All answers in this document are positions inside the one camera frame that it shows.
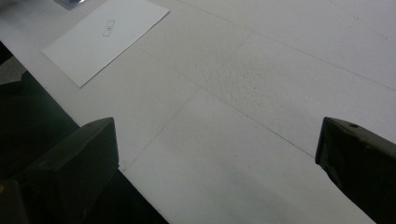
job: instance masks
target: large white paper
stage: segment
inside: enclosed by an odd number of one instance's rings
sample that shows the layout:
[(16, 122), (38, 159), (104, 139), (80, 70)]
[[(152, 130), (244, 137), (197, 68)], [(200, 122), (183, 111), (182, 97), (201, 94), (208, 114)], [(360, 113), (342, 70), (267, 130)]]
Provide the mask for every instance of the large white paper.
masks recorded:
[(43, 52), (81, 88), (168, 12), (144, 0), (107, 1)]

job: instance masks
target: table surface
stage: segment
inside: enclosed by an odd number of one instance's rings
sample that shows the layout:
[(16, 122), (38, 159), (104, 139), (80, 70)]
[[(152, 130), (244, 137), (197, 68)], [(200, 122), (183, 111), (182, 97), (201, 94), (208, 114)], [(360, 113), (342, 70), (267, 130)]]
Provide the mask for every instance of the table surface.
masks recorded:
[(0, 39), (170, 223), (373, 223), (314, 157), (321, 122), (396, 142), (396, 2), (150, 0), (170, 14), (79, 89), (42, 50), (98, 8), (0, 9)]

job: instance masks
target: white card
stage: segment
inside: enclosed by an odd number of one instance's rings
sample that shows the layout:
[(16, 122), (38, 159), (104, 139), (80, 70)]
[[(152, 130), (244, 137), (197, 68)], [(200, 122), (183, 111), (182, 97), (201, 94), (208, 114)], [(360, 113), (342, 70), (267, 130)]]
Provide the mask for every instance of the white card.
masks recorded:
[(81, 88), (168, 12), (144, 0), (107, 1), (43, 52)]

